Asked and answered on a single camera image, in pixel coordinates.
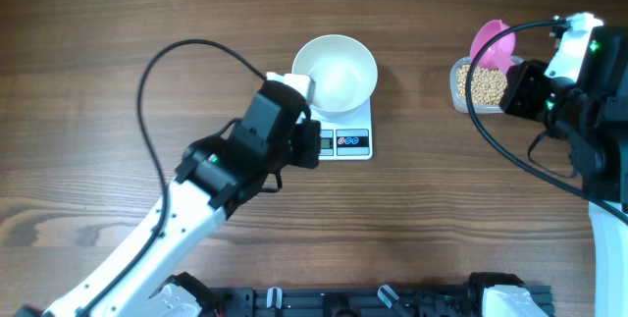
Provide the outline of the pink plastic scoop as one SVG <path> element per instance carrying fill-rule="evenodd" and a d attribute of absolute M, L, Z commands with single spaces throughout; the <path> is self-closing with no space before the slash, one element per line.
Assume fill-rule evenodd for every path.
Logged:
<path fill-rule="evenodd" d="M 470 47 L 470 58 L 475 59 L 482 49 L 493 37 L 500 32 L 509 29 L 502 20 L 491 20 L 485 23 L 477 32 Z M 511 60 L 516 44 L 516 36 L 510 33 L 493 43 L 480 59 L 478 66 L 489 70 L 499 70 L 506 75 L 510 67 L 514 65 Z"/>

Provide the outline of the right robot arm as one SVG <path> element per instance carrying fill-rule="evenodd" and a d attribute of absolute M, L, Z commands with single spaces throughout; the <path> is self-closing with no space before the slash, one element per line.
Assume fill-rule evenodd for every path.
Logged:
<path fill-rule="evenodd" d="M 532 60 L 506 70 L 499 102 L 507 115 L 537 121 L 545 136 L 566 141 L 576 188 L 517 158 L 484 128 L 467 107 L 481 136 L 506 159 L 589 203 L 596 253 L 595 313 L 627 313 L 627 29 L 586 26 L 572 19 L 530 22 L 496 33 L 479 50 L 534 27 L 550 28 L 560 45 L 550 63 Z"/>

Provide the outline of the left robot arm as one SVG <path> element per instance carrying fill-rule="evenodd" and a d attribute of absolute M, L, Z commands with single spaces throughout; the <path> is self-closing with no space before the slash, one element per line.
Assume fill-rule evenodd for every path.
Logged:
<path fill-rule="evenodd" d="M 239 206 L 292 165 L 314 169 L 321 125 L 310 106 L 319 85 L 305 75 L 270 73 L 245 115 L 184 152 L 161 199 L 81 285 L 20 316 L 198 316 L 209 300 L 172 272 Z"/>

